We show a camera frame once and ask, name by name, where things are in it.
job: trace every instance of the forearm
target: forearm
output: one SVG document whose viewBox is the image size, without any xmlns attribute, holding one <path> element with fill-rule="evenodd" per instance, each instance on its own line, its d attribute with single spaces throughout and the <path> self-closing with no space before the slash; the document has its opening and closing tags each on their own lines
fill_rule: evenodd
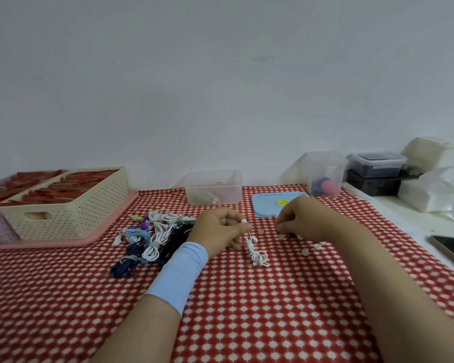
<svg viewBox="0 0 454 363">
<path fill-rule="evenodd" d="M 179 323 L 175 308 L 145 295 L 91 362 L 169 361 Z"/>
<path fill-rule="evenodd" d="M 365 227 L 347 219 L 333 244 L 385 361 L 454 361 L 454 322 Z"/>
</svg>

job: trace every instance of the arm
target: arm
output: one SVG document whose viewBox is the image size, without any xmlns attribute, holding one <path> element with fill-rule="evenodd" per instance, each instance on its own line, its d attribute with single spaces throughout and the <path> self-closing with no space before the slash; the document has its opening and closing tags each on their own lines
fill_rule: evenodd
<svg viewBox="0 0 454 363">
<path fill-rule="evenodd" d="M 195 280 L 206 262 L 252 225 L 241 223 L 241 213 L 229 208 L 206 210 L 195 222 L 188 242 L 167 262 L 91 362 L 166 362 L 170 360 L 180 318 Z"/>
<path fill-rule="evenodd" d="M 364 226 L 300 196 L 276 221 L 280 233 L 327 240 L 350 271 L 387 362 L 454 361 L 454 322 Z"/>
</svg>

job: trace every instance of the beige plastic basket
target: beige plastic basket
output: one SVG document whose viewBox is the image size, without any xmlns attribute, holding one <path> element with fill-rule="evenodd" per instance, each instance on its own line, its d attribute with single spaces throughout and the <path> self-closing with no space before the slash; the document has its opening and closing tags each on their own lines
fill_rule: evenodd
<svg viewBox="0 0 454 363">
<path fill-rule="evenodd" d="M 60 182 L 68 174 L 117 169 L 76 200 L 66 204 L 1 206 L 13 230 L 21 239 L 79 239 L 87 237 L 128 196 L 124 167 L 75 169 L 6 200 L 21 200 L 31 190 Z"/>
</svg>

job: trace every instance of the white table surface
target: white table surface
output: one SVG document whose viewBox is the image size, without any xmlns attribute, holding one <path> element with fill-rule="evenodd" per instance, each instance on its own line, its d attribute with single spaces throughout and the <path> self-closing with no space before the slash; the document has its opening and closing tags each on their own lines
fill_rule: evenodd
<svg viewBox="0 0 454 363">
<path fill-rule="evenodd" d="M 371 197 L 349 183 L 343 183 L 343 187 L 360 199 L 369 201 L 381 215 L 411 236 L 448 268 L 454 270 L 454 263 L 428 242 L 431 235 L 454 237 L 454 221 L 448 217 L 448 213 L 420 213 L 400 201 L 398 197 Z"/>
</svg>

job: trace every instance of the pink ball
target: pink ball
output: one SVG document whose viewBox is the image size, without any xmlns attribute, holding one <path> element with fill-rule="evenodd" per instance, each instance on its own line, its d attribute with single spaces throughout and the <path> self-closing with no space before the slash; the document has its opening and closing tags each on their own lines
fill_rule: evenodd
<svg viewBox="0 0 454 363">
<path fill-rule="evenodd" d="M 333 181 L 325 181 L 321 183 L 321 190 L 329 195 L 329 196 L 336 196 L 340 191 L 339 187 Z"/>
</svg>

